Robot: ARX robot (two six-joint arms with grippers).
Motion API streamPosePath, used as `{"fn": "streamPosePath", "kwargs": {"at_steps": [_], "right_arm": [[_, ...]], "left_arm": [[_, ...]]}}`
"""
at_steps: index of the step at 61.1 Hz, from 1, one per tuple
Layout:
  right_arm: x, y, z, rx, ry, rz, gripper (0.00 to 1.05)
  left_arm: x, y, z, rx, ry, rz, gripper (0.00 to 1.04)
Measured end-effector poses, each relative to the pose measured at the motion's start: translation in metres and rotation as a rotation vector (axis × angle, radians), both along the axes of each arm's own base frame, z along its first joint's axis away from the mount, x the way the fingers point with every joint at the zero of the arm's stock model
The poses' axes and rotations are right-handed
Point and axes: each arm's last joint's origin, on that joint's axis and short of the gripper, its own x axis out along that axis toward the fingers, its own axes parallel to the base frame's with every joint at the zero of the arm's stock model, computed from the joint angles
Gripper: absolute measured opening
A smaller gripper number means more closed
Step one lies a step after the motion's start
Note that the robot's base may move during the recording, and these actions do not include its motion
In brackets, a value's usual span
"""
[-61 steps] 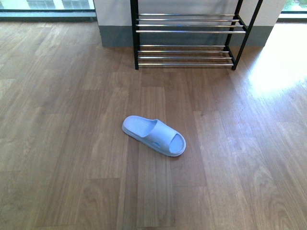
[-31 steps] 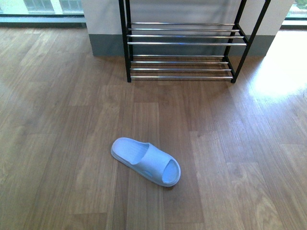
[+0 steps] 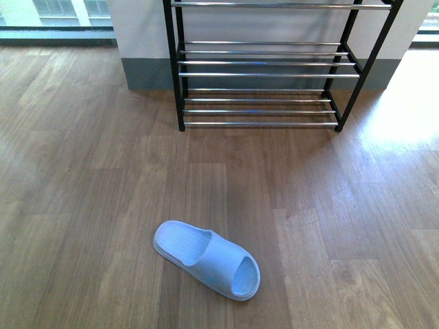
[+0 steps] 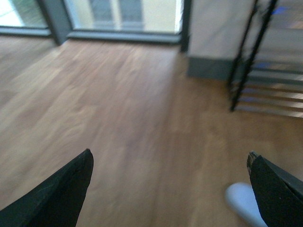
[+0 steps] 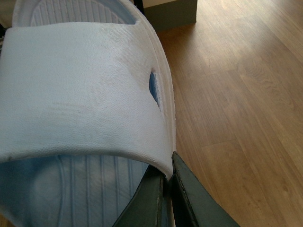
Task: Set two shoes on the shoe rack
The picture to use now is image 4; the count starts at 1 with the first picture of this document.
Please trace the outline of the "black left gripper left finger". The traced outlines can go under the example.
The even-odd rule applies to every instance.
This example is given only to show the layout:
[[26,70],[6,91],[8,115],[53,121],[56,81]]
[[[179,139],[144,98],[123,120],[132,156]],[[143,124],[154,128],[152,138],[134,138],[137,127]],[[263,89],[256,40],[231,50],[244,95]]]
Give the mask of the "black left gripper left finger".
[[0,211],[2,227],[74,227],[94,166],[84,150],[30,192]]

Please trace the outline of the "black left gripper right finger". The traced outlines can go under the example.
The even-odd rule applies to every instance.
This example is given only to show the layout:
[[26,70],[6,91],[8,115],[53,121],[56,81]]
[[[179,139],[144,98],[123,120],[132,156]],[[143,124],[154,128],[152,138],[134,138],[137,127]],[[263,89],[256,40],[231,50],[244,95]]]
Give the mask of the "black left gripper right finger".
[[269,227],[303,225],[303,182],[252,151],[247,169],[260,215]]

